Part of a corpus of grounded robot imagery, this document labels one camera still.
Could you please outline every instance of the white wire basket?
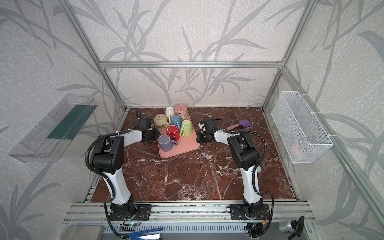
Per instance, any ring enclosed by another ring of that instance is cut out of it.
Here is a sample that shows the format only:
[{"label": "white wire basket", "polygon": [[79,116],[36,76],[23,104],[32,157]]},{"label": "white wire basket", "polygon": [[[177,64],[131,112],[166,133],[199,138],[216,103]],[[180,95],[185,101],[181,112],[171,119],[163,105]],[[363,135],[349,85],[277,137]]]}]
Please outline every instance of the white wire basket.
[{"label": "white wire basket", "polygon": [[281,92],[271,115],[292,163],[314,162],[333,146],[299,92]]}]

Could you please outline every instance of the purple mug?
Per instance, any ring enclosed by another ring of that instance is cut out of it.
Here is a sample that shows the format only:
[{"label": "purple mug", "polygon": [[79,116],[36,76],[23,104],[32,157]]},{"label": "purple mug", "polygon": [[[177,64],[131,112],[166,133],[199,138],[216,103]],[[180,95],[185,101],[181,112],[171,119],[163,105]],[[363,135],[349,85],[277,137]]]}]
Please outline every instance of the purple mug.
[{"label": "purple mug", "polygon": [[159,147],[163,152],[169,152],[172,150],[173,146],[177,146],[177,142],[175,140],[172,140],[166,134],[161,135],[157,141],[159,143]]}]

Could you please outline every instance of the blue clamp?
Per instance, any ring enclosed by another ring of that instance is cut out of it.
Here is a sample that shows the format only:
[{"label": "blue clamp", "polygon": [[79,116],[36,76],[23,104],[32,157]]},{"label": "blue clamp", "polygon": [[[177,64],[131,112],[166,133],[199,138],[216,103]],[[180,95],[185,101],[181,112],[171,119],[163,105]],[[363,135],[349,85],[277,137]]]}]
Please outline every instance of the blue clamp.
[{"label": "blue clamp", "polygon": [[163,228],[156,228],[156,229],[151,229],[151,230],[146,230],[146,231],[141,231],[141,232],[134,232],[134,233],[130,233],[128,234],[128,236],[130,236],[130,240],[138,240],[140,239],[139,236],[143,233],[150,233],[150,232],[157,232],[157,231],[161,231],[163,230]]}]

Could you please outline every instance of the beige teapot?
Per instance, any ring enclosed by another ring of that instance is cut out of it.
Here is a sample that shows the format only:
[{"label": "beige teapot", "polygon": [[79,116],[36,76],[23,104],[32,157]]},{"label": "beige teapot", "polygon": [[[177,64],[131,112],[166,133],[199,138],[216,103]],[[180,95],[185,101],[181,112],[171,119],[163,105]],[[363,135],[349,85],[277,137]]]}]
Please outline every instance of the beige teapot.
[{"label": "beige teapot", "polygon": [[163,113],[156,115],[155,118],[153,119],[153,122],[155,123],[156,127],[160,127],[160,128],[170,126],[167,116]]}]

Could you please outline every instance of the black mounting plate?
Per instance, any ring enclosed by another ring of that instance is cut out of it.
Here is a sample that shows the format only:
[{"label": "black mounting plate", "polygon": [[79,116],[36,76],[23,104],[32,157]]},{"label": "black mounting plate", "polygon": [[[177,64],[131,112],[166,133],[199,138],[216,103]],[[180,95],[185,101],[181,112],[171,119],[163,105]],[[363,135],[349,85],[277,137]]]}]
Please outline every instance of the black mounting plate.
[{"label": "black mounting plate", "polygon": [[[133,221],[148,221],[151,214],[151,204],[135,204],[137,207],[136,215],[131,219]],[[111,221],[124,221],[125,216],[119,213],[111,212],[109,219]]]},{"label": "black mounting plate", "polygon": [[[249,218],[247,218],[245,216],[245,213],[244,213],[244,210],[243,210],[243,206],[244,204],[230,204],[230,213],[231,213],[231,219],[232,220],[249,220]],[[264,211],[264,212],[267,212],[268,213],[268,219],[269,219],[269,207],[268,207],[268,204],[263,204],[263,208],[261,209],[261,211]],[[259,217],[256,217],[255,220],[265,220],[265,213],[261,212],[259,213]]]}]

